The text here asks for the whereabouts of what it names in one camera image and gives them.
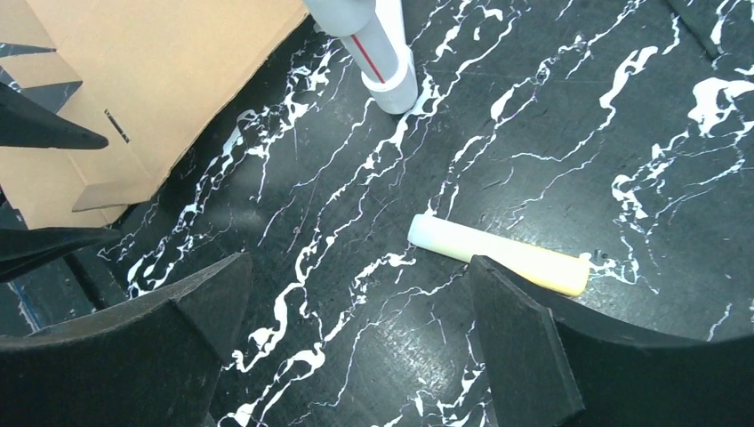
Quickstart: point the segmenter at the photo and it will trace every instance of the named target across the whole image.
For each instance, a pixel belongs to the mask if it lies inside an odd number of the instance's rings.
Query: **white cylinder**
[[[336,37],[357,33],[374,16],[376,0],[304,0],[322,30]]]
[[[589,280],[585,260],[425,214],[413,217],[408,241],[463,262],[471,262],[474,255],[488,256],[536,285],[570,296],[583,292]]]
[[[398,70],[385,83],[371,80],[361,73],[361,81],[377,101],[377,105],[389,114],[403,114],[413,107],[419,97],[419,87],[416,83],[416,70],[413,67],[413,54],[406,46],[398,47]]]

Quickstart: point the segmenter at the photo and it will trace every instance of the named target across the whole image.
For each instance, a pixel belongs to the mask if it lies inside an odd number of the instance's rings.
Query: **white vein pattern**
[[[712,39],[712,43],[714,43],[717,47],[720,53],[724,53],[721,44],[722,44],[722,36],[723,36],[723,26],[726,24],[726,20],[728,19],[728,15],[730,12],[735,8],[735,6],[740,3],[741,0],[723,0],[722,3],[718,6],[715,13],[718,16],[718,21],[715,23],[715,26],[712,27],[712,32],[710,33],[710,38]]]
[[[34,314],[29,312],[28,307],[26,306],[26,304],[23,303],[23,300],[21,300],[21,296],[19,295],[18,289],[13,285],[13,283],[7,283],[6,285],[8,285],[8,288],[11,289],[11,292],[16,294],[16,296],[19,298],[19,314],[24,318],[24,320],[28,324],[28,328],[31,330],[31,332],[38,331],[39,322],[34,320]]]
[[[573,12],[574,5],[578,0],[561,2],[557,8],[559,14],[554,20],[562,20]],[[724,4],[718,8],[718,17],[724,23],[727,13],[739,2],[731,3],[729,8]],[[453,218],[453,209],[458,197],[464,191],[476,189],[464,189],[463,177],[466,173],[479,167],[481,159],[489,149],[504,145],[506,140],[504,133],[506,126],[516,123],[516,118],[537,105],[537,94],[549,90],[557,79],[553,77],[555,67],[567,69],[567,74],[560,80],[574,81],[581,73],[582,66],[587,60],[597,60],[598,48],[604,44],[613,31],[620,28],[623,22],[630,21],[640,7],[645,4],[644,0],[630,0],[619,12],[614,20],[607,22],[594,34],[577,33],[565,44],[560,45],[543,58],[538,66],[529,70],[527,76],[517,78],[514,83],[506,87],[496,87],[497,98],[488,106],[489,117],[492,126],[479,134],[465,138],[459,144],[459,149],[451,157],[447,164],[445,177],[439,184],[437,191],[427,199],[426,213],[440,215],[444,218]],[[309,299],[308,286],[311,285],[317,269],[324,263],[337,262],[332,255],[340,247],[347,246],[351,242],[344,241],[344,235],[355,224],[371,224],[367,236],[361,240],[363,244],[371,236],[375,229],[375,223],[385,209],[397,202],[397,199],[381,200],[381,208],[372,213],[365,207],[373,202],[373,188],[382,186],[393,188],[402,185],[406,168],[412,158],[420,151],[428,149],[429,143],[421,138],[420,143],[406,149],[404,143],[413,135],[421,134],[422,127],[426,130],[437,118],[438,111],[445,107],[449,98],[459,92],[457,89],[464,77],[473,68],[485,62],[485,59],[499,48],[505,37],[519,25],[523,25],[524,17],[533,7],[527,2],[514,1],[510,7],[495,8],[488,2],[474,0],[441,0],[437,1],[434,10],[428,15],[428,19],[422,26],[412,43],[424,41],[432,34],[442,35],[436,38],[434,49],[430,50],[426,62],[420,62],[420,97],[415,107],[401,116],[395,123],[392,134],[379,140],[373,149],[364,156],[360,165],[353,165],[349,178],[333,191],[327,191],[325,202],[321,206],[313,205],[311,199],[306,205],[306,211],[301,216],[301,222],[295,230],[292,230],[293,239],[287,247],[287,253],[295,258],[293,263],[293,275],[295,279],[288,283],[275,297],[272,303],[271,316],[274,319],[266,326],[258,327],[252,331],[243,331],[247,337],[249,348],[237,349],[233,352],[233,364],[224,367],[224,371],[241,375],[254,376],[254,381],[262,381],[264,384],[259,395],[250,397],[246,402],[239,402],[237,407],[228,408],[225,417],[219,420],[218,425],[231,425],[232,423],[242,426],[268,425],[270,411],[284,399],[286,394],[302,383],[311,381],[330,363],[331,351],[343,352],[346,349],[349,354],[349,362],[343,367],[342,375],[337,381],[342,384],[337,393],[332,395],[313,397],[313,400],[300,413],[296,414],[290,425],[309,425],[315,412],[328,408],[337,408],[347,395],[349,386],[353,386],[354,364],[357,354],[363,348],[365,337],[378,335],[386,342],[390,342],[391,334],[411,334],[416,331],[433,331],[437,340],[443,345],[450,345],[446,336],[442,315],[435,310],[432,298],[442,292],[447,292],[457,284],[463,271],[455,272],[447,278],[445,283],[436,286],[419,286],[409,282],[413,269],[417,268],[420,260],[415,256],[415,248],[406,245],[403,250],[385,251],[382,255],[370,260],[358,259],[362,262],[358,273],[349,278],[349,284],[342,290],[348,293],[349,304],[340,307],[336,311],[322,312],[315,301]],[[485,48],[479,55],[469,56],[458,47],[458,37],[467,35],[475,43],[483,44]],[[493,227],[500,224],[502,227],[512,229],[518,224],[525,222],[527,210],[546,199],[551,189],[557,186],[565,177],[583,173],[600,159],[600,151],[605,143],[604,133],[614,123],[621,119],[622,111],[616,107],[622,95],[634,84],[634,80],[645,73],[651,73],[653,67],[661,64],[665,58],[671,57],[674,50],[684,40],[681,36],[679,17],[669,15],[667,19],[666,34],[658,35],[656,45],[638,47],[630,52],[622,61],[610,64],[613,71],[612,81],[609,82],[606,91],[594,100],[595,106],[600,108],[602,116],[598,117],[598,124],[588,130],[578,139],[570,142],[571,149],[563,156],[545,155],[535,152],[519,151],[505,157],[501,161],[507,162],[509,168],[501,176],[504,180],[493,182],[487,188],[499,188],[516,178],[516,166],[523,162],[537,162],[547,170],[546,183],[535,189],[526,197],[510,202],[507,209],[497,213],[491,221],[486,221],[488,230],[494,231]],[[295,135],[296,124],[306,115],[315,115],[327,103],[336,99],[346,68],[336,77],[330,70],[331,64],[348,63],[345,53],[339,50],[335,44],[327,43],[323,46],[316,58],[302,58],[300,54],[291,58],[291,69],[287,76],[287,88],[281,95],[281,102],[275,106],[268,106],[259,111],[247,110],[237,118],[237,126],[228,137],[222,147],[222,152],[215,157],[206,167],[195,187],[194,201],[188,204],[177,218],[170,234],[162,238],[156,247],[143,254],[128,270],[128,282],[134,294],[144,294],[161,286],[169,278],[173,268],[182,262],[190,251],[196,250],[202,244],[212,241],[221,233],[227,231],[210,230],[209,232],[197,232],[193,230],[195,220],[205,212],[212,195],[219,190],[236,168],[249,158],[257,157],[253,161],[263,164],[259,178],[258,190],[249,194],[250,202],[260,203],[266,200],[265,192],[267,182],[267,166],[272,158],[271,148],[285,138]],[[433,76],[433,67],[450,67],[451,79],[444,81],[439,76]],[[750,74],[746,69],[737,69],[744,77]],[[606,186],[606,197],[613,197],[619,211],[613,219],[617,239],[620,240],[625,254],[613,254],[613,256],[592,260],[592,279],[612,280],[618,284],[635,285],[640,282],[641,268],[636,256],[638,250],[636,238],[644,242],[649,254],[649,259],[656,266],[658,260],[650,246],[655,232],[661,227],[670,226],[674,216],[686,202],[697,197],[704,197],[715,189],[715,184],[728,179],[731,175],[741,173],[746,163],[746,158],[739,147],[743,139],[750,134],[754,127],[754,121],[747,121],[746,117],[736,106],[736,102],[746,93],[754,91],[754,84],[746,80],[724,80],[717,77],[705,78],[694,87],[688,88],[688,93],[693,96],[695,105],[689,106],[687,118],[688,126],[678,129],[678,134],[668,141],[657,141],[646,153],[649,160],[633,172],[619,173],[614,176],[612,185]],[[297,101],[302,93],[331,93],[325,99],[314,103],[301,103]],[[719,105],[718,100],[725,99],[725,105]],[[281,218],[293,209],[292,206],[301,203],[304,197],[301,193],[304,189],[311,189],[312,196],[317,189],[324,173],[329,172],[339,159],[341,153],[352,148],[357,142],[357,135],[369,126],[369,117],[380,114],[373,100],[367,100],[362,109],[355,116],[355,121],[349,127],[349,133],[344,135],[338,148],[326,156],[325,161],[310,177],[298,181],[288,192],[288,197],[279,202],[279,208],[265,221],[263,232],[253,244],[257,247],[269,245],[268,237]],[[716,129],[730,121],[740,123],[738,128],[730,133],[718,134]],[[250,146],[243,134],[252,134],[259,137],[259,142]],[[699,141],[704,141],[703,149],[698,149]],[[708,176],[699,181],[683,182],[685,192],[677,194],[666,190],[667,180],[680,179],[675,176],[675,167],[678,163],[687,159],[705,156],[723,150],[730,150],[735,154],[736,160],[731,165],[716,171],[710,171]],[[386,179],[395,173],[395,179]],[[652,194],[653,197],[662,197],[664,207],[649,210],[644,197]],[[342,204],[343,200],[356,200],[350,210],[350,216],[338,224],[325,224],[334,207]],[[142,222],[142,227],[147,227],[152,221],[159,200],[153,204]],[[315,219],[316,225],[305,230],[304,225]],[[103,258],[122,261],[129,253],[134,244],[134,239],[139,235],[141,228],[124,237],[118,245],[103,250],[100,256]],[[582,255],[591,258],[591,253]],[[395,286],[395,292],[385,295],[384,289],[376,285],[379,277],[384,284],[389,278],[391,285]],[[650,286],[648,281],[643,281],[652,292],[658,294],[661,289]],[[294,306],[291,303],[294,296],[303,295],[303,302]],[[401,329],[404,322],[404,314],[409,308],[415,310],[419,304],[427,303],[425,309],[427,318],[418,326]],[[709,331],[709,339],[715,334],[716,328],[725,321],[732,304],[726,307],[725,316],[718,323],[712,325]],[[317,337],[311,342],[304,342],[293,350],[293,355],[284,359],[274,372],[260,372],[260,365],[266,359],[274,357],[281,351],[286,343],[286,337],[292,329],[292,319],[301,318],[310,321],[316,326]],[[465,425],[490,425],[490,410],[492,397],[485,380],[485,364],[477,353],[474,345],[474,333],[476,324],[472,323],[465,334],[466,349],[465,360],[456,360],[461,375],[455,375],[453,370],[440,364],[431,368],[436,375],[427,377],[422,374],[420,367],[408,367],[406,370],[417,372],[416,381],[419,383],[416,390],[405,396],[405,403],[396,407],[395,411],[382,414],[380,423],[375,425],[398,426],[410,417],[418,416],[422,423],[448,425],[460,427]],[[458,393],[451,398],[447,396],[436,397],[438,384],[446,388],[451,387]],[[476,396],[469,403],[470,395]]]

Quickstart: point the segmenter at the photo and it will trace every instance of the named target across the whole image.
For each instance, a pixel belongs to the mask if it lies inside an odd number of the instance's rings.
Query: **plastic tube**
[[[341,42],[361,71],[373,82],[384,84],[396,74],[396,49],[376,14],[356,34],[341,37]]]
[[[463,262],[488,256],[536,285],[569,296],[581,294],[589,280],[585,260],[425,214],[413,217],[408,241]]]
[[[403,22],[403,3],[401,0],[380,0],[375,8],[390,41],[395,46],[405,45],[405,26]]]

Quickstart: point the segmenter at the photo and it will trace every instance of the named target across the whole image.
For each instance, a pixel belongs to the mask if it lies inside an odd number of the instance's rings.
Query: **black triangular piece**
[[[81,83],[67,82],[22,88],[21,94],[43,109],[57,114],[63,108],[63,105],[66,104],[68,98],[81,87]]]
[[[249,260],[234,262],[239,257]],[[225,365],[231,361],[230,355],[246,313],[246,304],[252,290],[252,269],[251,255],[231,255],[211,268],[202,270],[202,277],[194,275],[179,282],[191,279],[204,283],[190,294],[172,299],[176,308],[204,337]]]
[[[550,308],[586,407],[566,426],[754,425],[754,334],[722,342],[662,334],[584,307],[488,258],[474,257],[470,275],[475,294],[482,291],[480,284],[496,278]],[[492,309],[491,304],[485,313]],[[477,314],[478,327],[496,327],[485,313]],[[504,353],[487,352],[482,344],[497,409],[498,400],[516,399],[519,391],[494,373],[520,368],[535,377],[540,366],[532,360],[512,367]]]
[[[720,56],[718,47],[710,38],[710,31],[705,31],[698,14],[689,8],[687,0],[665,0],[670,8],[680,16],[688,31],[694,36],[694,39],[704,48],[707,54],[713,60]]]
[[[92,315],[0,337],[0,425],[203,425],[221,369],[216,350],[236,338],[239,326],[226,319],[240,323],[250,271],[250,255],[233,255]],[[209,317],[199,317],[202,303]]]
[[[584,409],[550,311],[471,263],[471,292],[500,425],[561,425]]]
[[[0,282],[10,281],[47,262],[89,245],[120,238],[109,229],[0,229]]]
[[[0,58],[4,56],[30,55],[34,53],[55,52],[49,47],[29,46],[28,44],[0,44]]]
[[[108,140],[0,85],[0,147],[104,149]]]

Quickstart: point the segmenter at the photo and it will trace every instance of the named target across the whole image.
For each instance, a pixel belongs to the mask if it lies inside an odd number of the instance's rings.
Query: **cardboard box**
[[[0,148],[8,201],[31,229],[115,221],[154,195],[306,14],[299,0],[0,1],[0,44],[53,49],[0,68],[24,89],[83,82],[58,115],[109,141]]]

